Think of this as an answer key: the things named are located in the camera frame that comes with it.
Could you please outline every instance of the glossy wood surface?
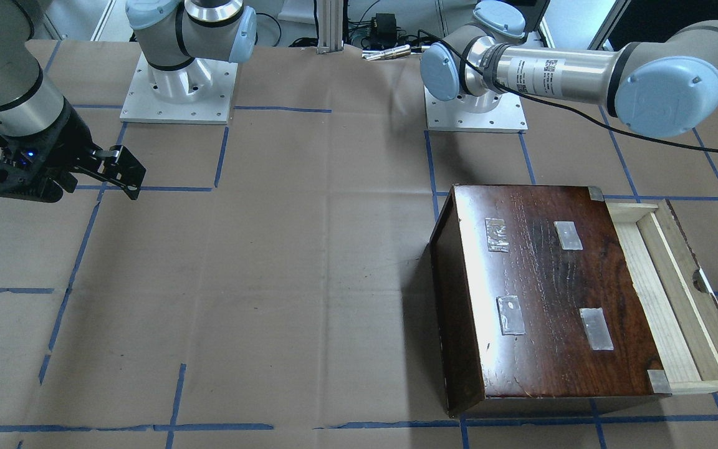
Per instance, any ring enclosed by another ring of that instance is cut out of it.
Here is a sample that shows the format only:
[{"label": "glossy wood surface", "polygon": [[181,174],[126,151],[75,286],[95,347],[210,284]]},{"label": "glossy wood surface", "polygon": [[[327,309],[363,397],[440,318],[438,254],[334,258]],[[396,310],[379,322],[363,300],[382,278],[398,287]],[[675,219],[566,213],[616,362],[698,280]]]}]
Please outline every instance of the glossy wood surface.
[{"label": "glossy wood surface", "polygon": [[[661,361],[604,202],[582,187],[466,185],[451,190],[445,212],[431,242],[438,302],[467,304],[472,322],[441,325],[475,327],[475,335],[443,329],[443,348],[477,351],[487,397],[652,395],[647,370]],[[486,218],[506,221],[509,253],[488,250]],[[554,221],[575,222],[583,250],[563,250]],[[439,240],[456,228],[464,262],[441,264]],[[451,276],[465,279],[467,292],[439,284]],[[509,295],[519,297],[526,335],[501,333],[496,298]],[[581,307],[602,307],[614,350],[590,349]],[[466,384],[453,375],[449,397]]]}]

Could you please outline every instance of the blue joint cap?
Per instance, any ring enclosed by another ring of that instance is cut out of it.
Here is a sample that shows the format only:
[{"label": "blue joint cap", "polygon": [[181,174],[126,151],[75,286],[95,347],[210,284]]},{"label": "blue joint cap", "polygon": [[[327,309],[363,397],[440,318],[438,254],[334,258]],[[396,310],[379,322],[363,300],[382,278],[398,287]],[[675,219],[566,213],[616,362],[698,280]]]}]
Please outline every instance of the blue joint cap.
[{"label": "blue joint cap", "polygon": [[437,100],[449,102],[459,95],[459,71],[450,51],[441,43],[423,52],[419,60],[419,76]]},{"label": "blue joint cap", "polygon": [[484,0],[473,9],[472,15],[490,31],[515,40],[525,37],[525,17],[508,3]]},{"label": "blue joint cap", "polygon": [[672,137],[706,119],[718,106],[718,70],[706,60],[662,57],[635,69],[616,90],[616,114],[647,137]]},{"label": "blue joint cap", "polygon": [[237,36],[231,46],[228,62],[247,62],[254,53],[254,43],[257,37],[257,14],[254,8],[244,6]]},{"label": "blue joint cap", "polygon": [[127,0],[126,17],[132,29],[146,29],[176,11],[182,0]]}]

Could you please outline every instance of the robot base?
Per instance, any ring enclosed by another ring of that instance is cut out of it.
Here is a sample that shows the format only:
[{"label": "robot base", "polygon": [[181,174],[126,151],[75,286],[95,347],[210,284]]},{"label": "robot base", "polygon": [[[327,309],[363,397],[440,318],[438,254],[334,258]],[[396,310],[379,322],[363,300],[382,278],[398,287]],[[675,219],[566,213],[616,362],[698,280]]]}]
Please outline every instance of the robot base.
[{"label": "robot base", "polygon": [[441,102],[425,89],[425,115],[429,131],[467,131],[473,133],[518,133],[528,129],[522,103],[514,94],[502,94],[489,112],[468,110],[461,100]]},{"label": "robot base", "polygon": [[212,70],[213,85],[207,97],[191,103],[171,103],[158,97],[149,80],[148,63],[140,55],[123,110],[122,122],[179,123],[198,125],[227,125],[231,113],[231,97],[237,64],[221,60],[206,60]]}]

